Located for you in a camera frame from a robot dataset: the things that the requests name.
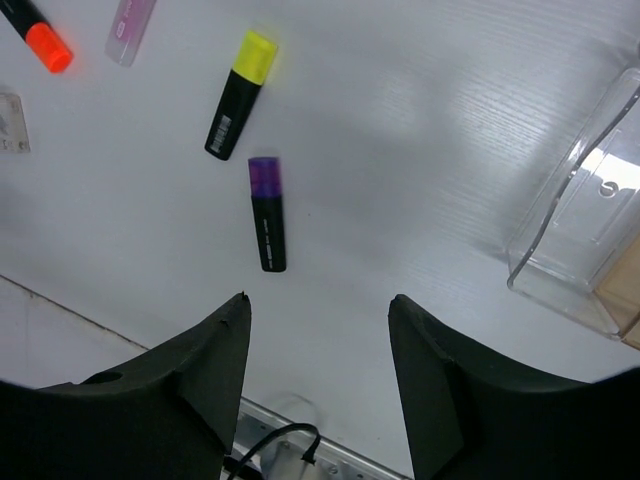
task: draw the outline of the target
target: white label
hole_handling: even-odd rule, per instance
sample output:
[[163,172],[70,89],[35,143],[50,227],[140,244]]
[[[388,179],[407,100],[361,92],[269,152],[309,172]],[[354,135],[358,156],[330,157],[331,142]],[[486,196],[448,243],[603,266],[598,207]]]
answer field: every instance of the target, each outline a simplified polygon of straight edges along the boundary
[[262,221],[264,225],[264,243],[267,245],[267,260],[269,261],[269,268],[273,268],[273,253],[271,252],[271,238],[269,238],[269,222],[265,218]]
[[216,132],[216,136],[211,144],[211,150],[214,152],[220,153],[222,143],[224,142],[224,139],[227,138],[227,133],[229,133],[229,125],[231,125],[231,119],[226,115],[223,115],[222,120],[220,120],[220,126]]
[[127,24],[124,22],[120,22],[118,24],[118,29],[116,30],[116,37],[118,38],[122,38],[122,35],[124,34],[124,29],[127,27]]
[[20,97],[0,93],[0,153],[30,150]]

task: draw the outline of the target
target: pink highlighter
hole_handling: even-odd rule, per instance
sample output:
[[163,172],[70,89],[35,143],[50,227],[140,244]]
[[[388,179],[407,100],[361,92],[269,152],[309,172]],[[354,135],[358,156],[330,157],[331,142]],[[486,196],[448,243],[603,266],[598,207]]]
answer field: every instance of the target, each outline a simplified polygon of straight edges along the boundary
[[131,66],[155,4],[156,0],[121,0],[105,48],[114,62]]

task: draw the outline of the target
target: yellow highlighter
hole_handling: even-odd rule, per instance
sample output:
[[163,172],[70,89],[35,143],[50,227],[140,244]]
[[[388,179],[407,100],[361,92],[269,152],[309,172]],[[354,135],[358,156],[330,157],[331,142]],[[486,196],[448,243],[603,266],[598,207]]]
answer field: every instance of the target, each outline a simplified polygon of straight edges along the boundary
[[236,146],[278,46],[249,30],[222,92],[204,149],[228,160]]

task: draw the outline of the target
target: transparent plastic tray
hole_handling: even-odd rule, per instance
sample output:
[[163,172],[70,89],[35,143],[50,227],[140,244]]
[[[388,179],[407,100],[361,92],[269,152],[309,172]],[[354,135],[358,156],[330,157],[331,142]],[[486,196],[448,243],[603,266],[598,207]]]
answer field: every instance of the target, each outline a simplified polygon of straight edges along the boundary
[[510,242],[512,290],[622,338],[595,294],[640,233],[640,70],[598,104]]

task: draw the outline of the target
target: purple highlighter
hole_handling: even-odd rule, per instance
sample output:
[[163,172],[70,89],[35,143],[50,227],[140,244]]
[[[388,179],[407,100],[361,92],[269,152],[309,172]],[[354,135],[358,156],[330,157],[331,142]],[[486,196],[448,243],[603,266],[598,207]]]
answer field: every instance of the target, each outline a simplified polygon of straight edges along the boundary
[[114,62],[131,66],[155,4],[156,0],[121,0],[105,48]]
[[265,272],[284,272],[287,256],[280,162],[276,157],[249,159],[249,178],[262,269]]

